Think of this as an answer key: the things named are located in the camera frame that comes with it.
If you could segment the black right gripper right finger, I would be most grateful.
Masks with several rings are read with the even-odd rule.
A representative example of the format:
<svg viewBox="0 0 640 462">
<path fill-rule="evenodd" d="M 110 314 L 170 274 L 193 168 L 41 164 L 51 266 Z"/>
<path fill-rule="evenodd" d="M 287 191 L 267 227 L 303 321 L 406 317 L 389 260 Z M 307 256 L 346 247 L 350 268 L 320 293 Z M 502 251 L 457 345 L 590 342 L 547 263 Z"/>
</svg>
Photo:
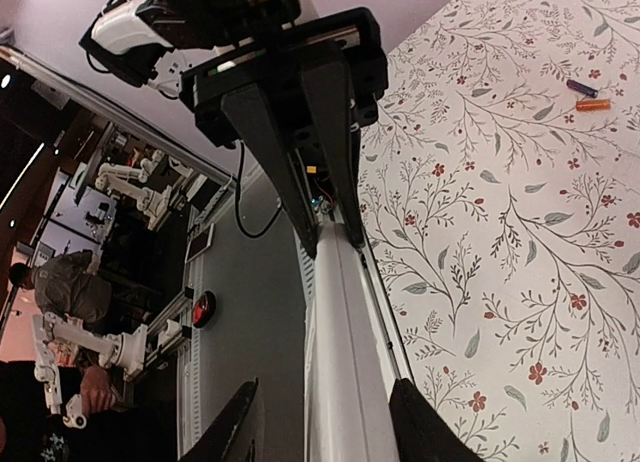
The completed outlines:
<svg viewBox="0 0 640 462">
<path fill-rule="evenodd" d="M 395 380 L 389 409 L 401 461 L 480 462 L 409 379 Z"/>
</svg>

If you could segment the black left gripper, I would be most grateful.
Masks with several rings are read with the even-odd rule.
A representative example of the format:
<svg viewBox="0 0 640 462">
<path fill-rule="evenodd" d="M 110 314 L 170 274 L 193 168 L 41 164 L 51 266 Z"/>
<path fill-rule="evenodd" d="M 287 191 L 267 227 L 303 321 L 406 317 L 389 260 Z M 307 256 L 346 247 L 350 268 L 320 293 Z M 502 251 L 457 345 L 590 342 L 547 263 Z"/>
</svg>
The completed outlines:
<svg viewBox="0 0 640 462">
<path fill-rule="evenodd" d="M 327 48 L 335 49 L 324 53 Z M 388 86 L 379 24 L 369 9 L 356 8 L 281 30 L 197 65 L 181 76 L 179 100 L 215 146 L 232 147 L 240 137 L 314 259 L 317 222 L 284 134 L 304 140 L 313 121 L 347 237 L 361 247 L 351 95 L 354 119 L 367 127 L 377 121 L 377 101 Z"/>
</svg>

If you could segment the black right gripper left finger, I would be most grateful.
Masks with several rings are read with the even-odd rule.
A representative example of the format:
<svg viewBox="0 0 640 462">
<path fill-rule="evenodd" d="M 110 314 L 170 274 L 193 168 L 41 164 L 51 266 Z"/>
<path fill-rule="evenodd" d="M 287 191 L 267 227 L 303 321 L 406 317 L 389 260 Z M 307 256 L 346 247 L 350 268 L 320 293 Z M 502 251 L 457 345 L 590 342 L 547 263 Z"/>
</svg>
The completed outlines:
<svg viewBox="0 0 640 462">
<path fill-rule="evenodd" d="M 263 460 L 265 409 L 258 378 L 240 385 L 180 462 Z"/>
</svg>

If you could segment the white remote control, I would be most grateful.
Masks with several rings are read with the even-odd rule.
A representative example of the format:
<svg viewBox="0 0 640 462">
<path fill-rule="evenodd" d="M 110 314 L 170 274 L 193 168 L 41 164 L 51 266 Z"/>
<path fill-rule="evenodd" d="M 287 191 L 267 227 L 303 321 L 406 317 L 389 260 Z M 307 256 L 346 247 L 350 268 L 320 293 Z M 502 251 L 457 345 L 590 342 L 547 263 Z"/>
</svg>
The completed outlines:
<svg viewBox="0 0 640 462">
<path fill-rule="evenodd" d="M 307 461 L 399 458 L 369 300 L 359 255 L 343 225 L 323 223 L 307 307 Z"/>
</svg>

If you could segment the dark purple battery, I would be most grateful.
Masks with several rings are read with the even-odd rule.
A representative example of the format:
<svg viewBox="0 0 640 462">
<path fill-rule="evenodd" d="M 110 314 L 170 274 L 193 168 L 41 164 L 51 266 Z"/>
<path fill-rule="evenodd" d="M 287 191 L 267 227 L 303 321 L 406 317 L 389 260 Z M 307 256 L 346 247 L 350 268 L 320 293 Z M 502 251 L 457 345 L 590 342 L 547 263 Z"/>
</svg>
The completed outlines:
<svg viewBox="0 0 640 462">
<path fill-rule="evenodd" d="M 598 91 L 592 87 L 589 87 L 585 84 L 582 84 L 578 81 L 569 79 L 566 81 L 566 86 L 575 91 L 578 92 L 586 97 L 592 98 L 592 99 L 596 99 L 598 97 Z"/>
</svg>

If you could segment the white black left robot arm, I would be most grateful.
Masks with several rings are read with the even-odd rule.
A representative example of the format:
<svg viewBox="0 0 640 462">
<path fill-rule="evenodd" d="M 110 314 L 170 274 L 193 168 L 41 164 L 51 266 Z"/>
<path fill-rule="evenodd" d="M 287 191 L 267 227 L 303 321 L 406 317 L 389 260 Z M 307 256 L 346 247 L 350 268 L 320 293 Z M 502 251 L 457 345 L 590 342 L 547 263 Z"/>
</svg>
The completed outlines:
<svg viewBox="0 0 640 462">
<path fill-rule="evenodd" d="M 254 157 L 315 255 L 319 196 L 365 242 L 361 131 L 389 79 L 369 9 L 301 15 L 300 0 L 109 0 L 80 44 L 105 73 L 181 101 L 214 145 Z"/>
</svg>

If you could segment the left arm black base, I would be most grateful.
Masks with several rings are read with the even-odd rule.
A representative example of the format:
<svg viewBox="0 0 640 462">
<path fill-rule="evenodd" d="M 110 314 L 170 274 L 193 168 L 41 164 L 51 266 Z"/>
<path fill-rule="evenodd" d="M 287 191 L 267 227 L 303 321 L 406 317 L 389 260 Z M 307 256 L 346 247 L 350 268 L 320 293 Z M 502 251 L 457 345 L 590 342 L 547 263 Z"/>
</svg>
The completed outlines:
<svg viewBox="0 0 640 462">
<path fill-rule="evenodd" d="M 324 154 L 319 148 L 310 145 L 297 147 L 296 155 L 312 208 L 317 213 L 330 215 L 336 206 L 337 193 Z"/>
</svg>

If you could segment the operator hand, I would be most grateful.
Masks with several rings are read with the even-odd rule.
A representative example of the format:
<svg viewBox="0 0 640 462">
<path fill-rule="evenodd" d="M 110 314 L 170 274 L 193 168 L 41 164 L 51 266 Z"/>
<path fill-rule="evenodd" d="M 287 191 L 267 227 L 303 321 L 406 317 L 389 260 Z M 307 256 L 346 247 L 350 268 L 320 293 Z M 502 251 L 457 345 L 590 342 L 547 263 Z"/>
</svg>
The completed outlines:
<svg viewBox="0 0 640 462">
<path fill-rule="evenodd" d="M 80 395 L 85 416 L 110 410 L 116 402 L 108 372 L 100 366 L 91 366 L 84 372 Z"/>
</svg>

